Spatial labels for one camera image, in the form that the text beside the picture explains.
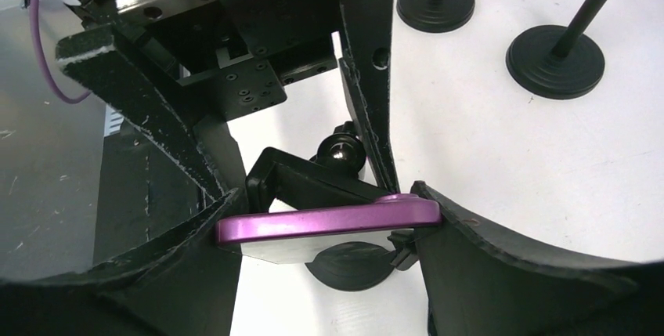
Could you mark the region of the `purple phone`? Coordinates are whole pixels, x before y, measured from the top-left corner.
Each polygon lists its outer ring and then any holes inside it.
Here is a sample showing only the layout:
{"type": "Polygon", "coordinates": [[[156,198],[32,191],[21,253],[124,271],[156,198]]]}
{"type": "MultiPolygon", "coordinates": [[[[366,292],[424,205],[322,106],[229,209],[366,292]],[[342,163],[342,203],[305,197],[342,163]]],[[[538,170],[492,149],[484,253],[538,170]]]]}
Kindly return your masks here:
{"type": "Polygon", "coordinates": [[[370,204],[256,213],[220,219],[215,224],[215,243],[226,246],[435,226],[441,222],[442,215],[437,202],[411,193],[397,193],[379,197],[370,204]]]}

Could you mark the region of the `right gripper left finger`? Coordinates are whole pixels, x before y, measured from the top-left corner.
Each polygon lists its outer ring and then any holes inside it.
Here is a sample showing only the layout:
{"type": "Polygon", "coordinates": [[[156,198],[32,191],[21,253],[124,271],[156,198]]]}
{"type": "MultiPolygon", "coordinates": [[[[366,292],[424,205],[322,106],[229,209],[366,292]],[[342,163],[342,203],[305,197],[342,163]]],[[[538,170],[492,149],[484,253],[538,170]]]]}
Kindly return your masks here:
{"type": "Polygon", "coordinates": [[[234,189],[185,222],[84,273],[1,282],[4,335],[227,335],[242,257],[215,224],[247,212],[234,189]]]}

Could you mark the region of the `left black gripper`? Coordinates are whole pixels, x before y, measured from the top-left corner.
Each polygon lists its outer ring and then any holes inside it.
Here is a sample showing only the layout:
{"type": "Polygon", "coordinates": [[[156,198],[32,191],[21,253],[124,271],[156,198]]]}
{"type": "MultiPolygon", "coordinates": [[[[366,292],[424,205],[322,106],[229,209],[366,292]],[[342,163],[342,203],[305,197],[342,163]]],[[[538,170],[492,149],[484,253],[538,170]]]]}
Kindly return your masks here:
{"type": "MultiPolygon", "coordinates": [[[[394,0],[338,0],[349,113],[379,187],[399,191],[390,141],[394,0]]],[[[226,121],[282,103],[333,69],[336,0],[82,0],[61,71],[125,117],[209,197],[245,187],[226,121]]]]}

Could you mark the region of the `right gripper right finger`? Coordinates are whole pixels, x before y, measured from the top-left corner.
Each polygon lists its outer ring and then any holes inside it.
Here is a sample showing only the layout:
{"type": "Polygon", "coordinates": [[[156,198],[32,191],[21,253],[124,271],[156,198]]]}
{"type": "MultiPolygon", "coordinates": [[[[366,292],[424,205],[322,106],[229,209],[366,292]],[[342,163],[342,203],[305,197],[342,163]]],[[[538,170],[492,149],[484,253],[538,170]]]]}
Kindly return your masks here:
{"type": "Polygon", "coordinates": [[[439,226],[418,232],[432,335],[660,335],[663,264],[570,251],[455,203],[425,182],[439,226]]]}

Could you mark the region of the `black round-base phone stand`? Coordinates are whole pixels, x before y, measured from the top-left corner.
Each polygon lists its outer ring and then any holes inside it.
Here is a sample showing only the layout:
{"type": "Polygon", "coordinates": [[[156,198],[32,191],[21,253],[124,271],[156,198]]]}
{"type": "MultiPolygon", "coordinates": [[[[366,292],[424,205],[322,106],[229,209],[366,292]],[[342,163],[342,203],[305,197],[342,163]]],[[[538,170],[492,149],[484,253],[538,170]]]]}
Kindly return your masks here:
{"type": "Polygon", "coordinates": [[[473,16],[475,0],[397,0],[396,12],[409,27],[425,33],[446,33],[473,16]]]}

